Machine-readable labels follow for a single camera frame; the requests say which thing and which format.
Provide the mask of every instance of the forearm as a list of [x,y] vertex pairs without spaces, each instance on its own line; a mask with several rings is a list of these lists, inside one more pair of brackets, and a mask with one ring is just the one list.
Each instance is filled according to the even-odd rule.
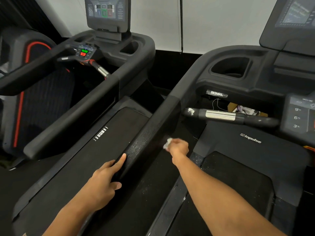
[[236,191],[203,172],[187,157],[182,157],[177,167],[213,236],[284,235]]
[[77,236],[90,213],[82,204],[72,200],[60,210],[43,236]]

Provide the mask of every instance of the hand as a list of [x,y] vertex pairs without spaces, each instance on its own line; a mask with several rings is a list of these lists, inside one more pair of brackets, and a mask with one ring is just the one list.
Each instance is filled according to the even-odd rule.
[[171,153],[173,164],[178,166],[179,161],[186,157],[189,152],[188,142],[182,139],[173,139],[166,150]]
[[106,162],[96,170],[88,182],[71,200],[71,203],[82,205],[89,213],[93,213],[106,206],[114,197],[115,190],[122,187],[120,182],[111,182],[113,175],[121,169],[127,155],[123,154],[115,164],[115,160]]

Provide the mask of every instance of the cord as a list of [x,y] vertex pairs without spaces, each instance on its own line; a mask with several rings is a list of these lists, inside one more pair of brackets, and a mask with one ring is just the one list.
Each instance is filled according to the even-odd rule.
[[222,108],[220,108],[220,107],[218,106],[218,103],[219,103],[219,99],[218,99],[218,98],[216,98],[215,100],[217,100],[217,107],[218,107],[219,109],[228,112],[228,110],[222,109]]

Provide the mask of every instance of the cleaning wipe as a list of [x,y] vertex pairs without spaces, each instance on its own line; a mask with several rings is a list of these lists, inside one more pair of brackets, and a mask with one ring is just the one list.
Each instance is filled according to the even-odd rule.
[[168,148],[168,145],[171,143],[171,141],[173,140],[173,138],[169,138],[167,139],[167,142],[164,144],[163,149],[166,150]]

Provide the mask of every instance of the green button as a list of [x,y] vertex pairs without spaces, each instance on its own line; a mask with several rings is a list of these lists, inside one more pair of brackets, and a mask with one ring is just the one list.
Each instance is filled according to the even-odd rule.
[[107,17],[107,10],[102,10],[102,16]]

